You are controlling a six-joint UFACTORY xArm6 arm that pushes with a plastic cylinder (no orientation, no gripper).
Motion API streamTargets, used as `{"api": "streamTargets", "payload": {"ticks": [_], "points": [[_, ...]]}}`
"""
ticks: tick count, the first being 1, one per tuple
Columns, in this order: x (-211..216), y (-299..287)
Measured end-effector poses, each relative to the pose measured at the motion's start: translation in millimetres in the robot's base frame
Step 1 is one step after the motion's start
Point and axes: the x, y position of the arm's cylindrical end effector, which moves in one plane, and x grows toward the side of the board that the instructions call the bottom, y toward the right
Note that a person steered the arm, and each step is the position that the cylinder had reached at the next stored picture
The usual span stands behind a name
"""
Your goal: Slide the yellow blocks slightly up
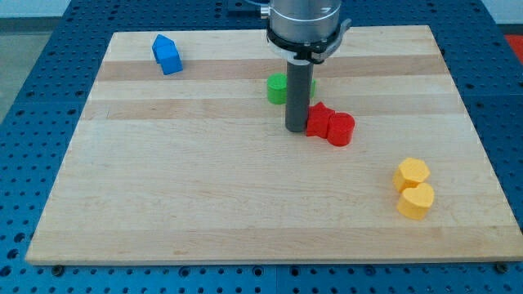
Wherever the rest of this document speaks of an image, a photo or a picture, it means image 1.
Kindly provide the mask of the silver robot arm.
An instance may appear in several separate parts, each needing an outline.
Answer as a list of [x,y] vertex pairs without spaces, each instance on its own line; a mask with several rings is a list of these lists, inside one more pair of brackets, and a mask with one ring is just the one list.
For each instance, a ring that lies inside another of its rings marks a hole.
[[306,130],[314,66],[340,47],[352,25],[341,9],[340,0],[270,0],[261,9],[268,46],[287,62],[285,127],[291,132]]

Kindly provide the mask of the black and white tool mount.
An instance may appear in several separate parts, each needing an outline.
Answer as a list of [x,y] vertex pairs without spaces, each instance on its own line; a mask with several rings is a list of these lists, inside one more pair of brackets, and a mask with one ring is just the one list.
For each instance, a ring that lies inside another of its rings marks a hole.
[[346,19],[325,40],[304,43],[285,40],[268,27],[266,40],[276,55],[293,65],[320,65],[341,46],[343,36],[350,27],[351,19]]

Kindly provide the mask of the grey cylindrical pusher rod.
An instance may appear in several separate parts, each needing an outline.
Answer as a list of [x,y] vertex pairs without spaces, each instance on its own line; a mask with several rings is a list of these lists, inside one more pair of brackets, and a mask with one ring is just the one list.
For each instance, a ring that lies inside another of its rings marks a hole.
[[303,132],[306,129],[312,76],[313,64],[287,63],[285,126],[291,132]]

